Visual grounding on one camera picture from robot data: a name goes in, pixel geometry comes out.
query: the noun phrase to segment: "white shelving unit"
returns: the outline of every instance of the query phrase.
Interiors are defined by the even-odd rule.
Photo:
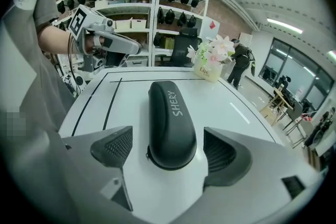
[[[148,57],[148,66],[154,66],[155,63],[155,56],[156,55],[166,55],[171,56],[173,50],[168,49],[159,49],[155,48],[153,45],[153,39],[155,37],[156,33],[162,33],[162,34],[168,34],[168,35],[178,35],[178,31],[171,31],[171,30],[164,30],[164,29],[157,29],[157,13],[159,11],[159,7],[161,7],[164,11],[164,14],[168,12],[169,9],[171,9],[174,14],[175,18],[179,18],[179,16],[184,12],[187,19],[190,19],[192,15],[195,16],[197,21],[196,25],[201,28],[202,30],[202,21],[204,16],[206,16],[207,7],[208,7],[208,1],[209,0],[199,0],[200,2],[205,2],[205,7],[202,10],[202,14],[197,14],[194,12],[190,12],[187,10],[183,10],[176,7],[166,6],[166,5],[160,5],[160,0],[151,0],[151,3],[120,3],[120,4],[110,4],[103,8],[97,8],[97,11],[99,11],[101,14],[105,16],[110,15],[118,15],[118,14],[148,14],[148,22],[147,22],[147,28],[144,29],[137,29],[137,28],[131,28],[131,29],[116,29],[116,33],[147,33],[148,34],[148,47],[145,47],[142,49],[141,53],[134,56],[145,56]],[[69,19],[72,19],[73,15],[75,14],[75,9],[71,12],[71,15],[62,18],[56,22],[53,22],[53,25],[57,26],[61,22],[66,22]]]

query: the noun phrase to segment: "pants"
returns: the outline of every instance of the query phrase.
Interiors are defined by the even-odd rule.
[[[227,81],[231,83],[233,80],[233,86],[238,88],[239,81],[240,81],[241,75],[243,74],[244,70],[245,70],[244,68],[234,66]]]

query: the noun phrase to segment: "white table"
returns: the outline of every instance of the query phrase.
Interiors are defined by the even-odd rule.
[[[146,158],[149,143],[148,90],[153,81],[172,80],[193,120],[197,151],[183,169],[166,171]],[[118,126],[133,126],[133,148],[124,177],[133,214],[155,223],[168,223],[202,195],[207,159],[203,128],[226,129],[282,144],[267,121],[223,79],[210,83],[189,68],[112,68],[100,71],[66,116],[59,134],[83,135]]]

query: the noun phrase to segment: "flower vase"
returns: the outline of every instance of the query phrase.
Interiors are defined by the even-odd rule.
[[[208,70],[204,67],[205,60],[201,57],[196,57],[194,65],[194,73],[207,81],[216,82],[222,73],[223,65],[219,64],[218,66],[213,66],[211,70]]]

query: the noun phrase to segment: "brick wall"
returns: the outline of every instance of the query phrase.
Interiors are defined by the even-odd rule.
[[[174,6],[183,8],[179,6],[181,3],[173,3]],[[204,6],[199,4],[193,12],[200,14],[203,10]],[[241,32],[251,34],[252,29],[243,21],[243,19],[237,15],[232,9],[230,9],[227,5],[225,5],[220,0],[209,0],[207,16],[220,22],[220,28],[218,33],[222,36],[229,36],[230,38],[238,38]],[[177,26],[165,26],[164,29],[179,31]]]

